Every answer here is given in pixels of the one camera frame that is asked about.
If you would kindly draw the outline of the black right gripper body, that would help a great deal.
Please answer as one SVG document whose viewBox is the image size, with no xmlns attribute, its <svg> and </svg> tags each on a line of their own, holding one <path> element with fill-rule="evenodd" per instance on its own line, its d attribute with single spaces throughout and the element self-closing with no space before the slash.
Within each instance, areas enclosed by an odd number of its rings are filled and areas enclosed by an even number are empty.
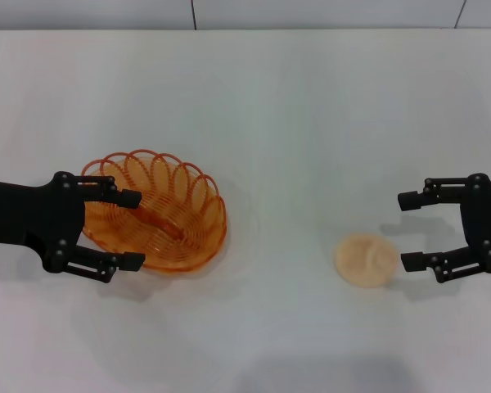
<svg viewBox="0 0 491 393">
<path fill-rule="evenodd" d="M 486 273 L 491 273 L 491 180 L 486 174 L 468 177 L 460 211 L 470 253 Z"/>
</svg>

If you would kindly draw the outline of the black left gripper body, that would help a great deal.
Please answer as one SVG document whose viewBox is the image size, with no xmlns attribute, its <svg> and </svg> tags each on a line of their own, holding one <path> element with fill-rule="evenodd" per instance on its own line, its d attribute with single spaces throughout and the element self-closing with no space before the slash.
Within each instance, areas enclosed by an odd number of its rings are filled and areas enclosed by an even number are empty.
<svg viewBox="0 0 491 393">
<path fill-rule="evenodd" d="M 49 273 L 67 270 L 84 225 L 77 177 L 57 172 L 42 186 L 0 182 L 0 243 L 35 251 Z"/>
</svg>

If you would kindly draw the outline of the round beige bread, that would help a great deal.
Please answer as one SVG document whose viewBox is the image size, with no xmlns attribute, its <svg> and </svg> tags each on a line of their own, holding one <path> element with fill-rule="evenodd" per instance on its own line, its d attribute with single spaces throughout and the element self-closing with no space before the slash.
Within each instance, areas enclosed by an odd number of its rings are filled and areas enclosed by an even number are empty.
<svg viewBox="0 0 491 393">
<path fill-rule="evenodd" d="M 394 277 L 399 263 L 396 247 L 373 234 L 352 234 L 344 238 L 335 252 L 337 273 L 350 285 L 378 288 Z"/>
</svg>

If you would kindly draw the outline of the orange wire basket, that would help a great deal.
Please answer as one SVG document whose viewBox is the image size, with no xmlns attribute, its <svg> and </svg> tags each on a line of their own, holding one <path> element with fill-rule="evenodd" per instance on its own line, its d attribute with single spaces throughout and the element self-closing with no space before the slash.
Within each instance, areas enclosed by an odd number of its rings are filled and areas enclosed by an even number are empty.
<svg viewBox="0 0 491 393">
<path fill-rule="evenodd" d="M 144 268 L 194 273 L 222 249 L 227 212 L 216 182 L 196 165 L 147 149 L 115 152 L 83 167 L 85 176 L 111 176 L 120 190 L 142 194 L 136 209 L 86 205 L 83 233 L 102 250 L 143 253 Z"/>
</svg>

